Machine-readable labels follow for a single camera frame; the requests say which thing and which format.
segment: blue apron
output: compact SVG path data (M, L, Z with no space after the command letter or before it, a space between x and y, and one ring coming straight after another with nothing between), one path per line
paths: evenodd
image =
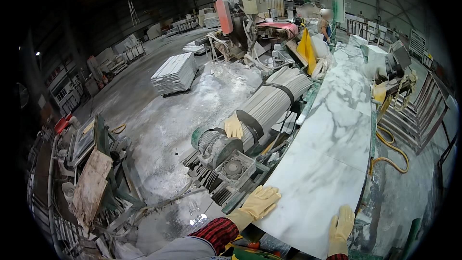
M330 26L329 26L329 25L327 25L326 32L327 32L327 36L330 37Z

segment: red plaid sleeve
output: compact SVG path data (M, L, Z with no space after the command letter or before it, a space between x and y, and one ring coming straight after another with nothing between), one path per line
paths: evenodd
M205 227L189 234L209 241L217 255L225 251L225 246L239 235L236 225L228 218L216 218Z
M348 256L345 254L334 254L330 257L327 257L326 260L348 260Z

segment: worker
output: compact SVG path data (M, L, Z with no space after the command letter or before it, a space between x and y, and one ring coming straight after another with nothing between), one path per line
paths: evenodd
M257 221L276 207L281 198L278 188L258 186L241 208L226 217L216 218L198 231L183 238L177 238L146 257L146 260L247 260L275 259L273 254L257 251L248 252L238 247L225 251L251 222ZM354 213L349 205L340 207L339 215L332 218L329 229L327 260L348 260L347 239L353 229Z
M322 8L319 11L321 19L318 21L318 32L324 35L324 41L330 43L330 26L329 21L333 19L334 13L331 9Z

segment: gloved hand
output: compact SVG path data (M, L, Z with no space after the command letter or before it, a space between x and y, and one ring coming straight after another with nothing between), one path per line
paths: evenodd
M351 210L350 205L343 205L339 209L339 215L333 216L330 223L327 257L335 254L345 254L348 256L347 239L351 230L353 230L353 224L353 210Z
M244 131L242 130L242 125L239 118L237 118L236 112L234 112L231 117L225 119L225 131L227 137L237 137L240 139L244 136Z
M251 222L266 216L276 207L276 202L281 198L278 188L258 186L253 191L241 208L235 209L226 216L236 224L239 232L244 230Z

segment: hard hat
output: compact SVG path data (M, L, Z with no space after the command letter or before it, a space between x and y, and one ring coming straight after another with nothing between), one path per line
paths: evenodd
M331 12L332 12L332 10L330 10L330 9L322 8L322 9L319 11L319 14L324 15L324 14L329 14L329 13L331 13Z

